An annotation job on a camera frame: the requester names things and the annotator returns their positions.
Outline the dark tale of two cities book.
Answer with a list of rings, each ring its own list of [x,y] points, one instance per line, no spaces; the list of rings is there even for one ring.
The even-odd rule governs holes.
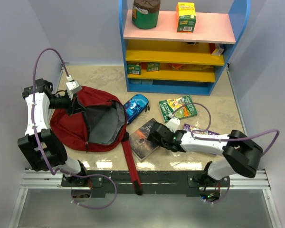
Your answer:
[[[145,160],[159,147],[157,144],[147,140],[151,127],[156,122],[157,121],[152,118],[130,135],[129,142],[132,152],[137,156],[139,161]]]

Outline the red backpack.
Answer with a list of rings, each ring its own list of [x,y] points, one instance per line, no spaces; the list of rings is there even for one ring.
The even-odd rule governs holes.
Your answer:
[[[142,195],[123,104],[113,94],[87,86],[77,95],[85,111],[68,115],[66,111],[54,109],[50,120],[52,131],[65,146],[77,151],[108,152],[121,144],[134,191]]]

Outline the green treehouse book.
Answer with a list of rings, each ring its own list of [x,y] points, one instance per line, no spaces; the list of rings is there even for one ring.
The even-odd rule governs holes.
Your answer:
[[[159,101],[164,122],[167,123],[169,121],[169,115],[172,113],[179,119],[197,116],[198,112],[192,102],[190,95]]]

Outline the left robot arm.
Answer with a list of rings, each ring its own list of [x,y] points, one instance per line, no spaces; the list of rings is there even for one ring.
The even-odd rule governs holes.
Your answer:
[[[25,135],[18,139],[18,147],[34,171],[61,171],[65,180],[74,186],[85,186],[89,175],[82,162],[68,157],[66,149],[50,128],[49,111],[60,109],[67,114],[85,111],[77,93],[81,85],[69,78],[64,95],[53,93],[53,84],[44,79],[24,88],[22,97],[28,108]]]

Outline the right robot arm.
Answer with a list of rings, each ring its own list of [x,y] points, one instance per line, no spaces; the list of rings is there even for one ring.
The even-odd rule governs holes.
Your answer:
[[[210,161],[195,181],[209,187],[233,174],[254,178],[263,149],[246,135],[233,130],[230,134],[205,135],[185,130],[172,131],[161,123],[154,123],[147,140],[172,152],[201,152],[219,155],[222,159]]]

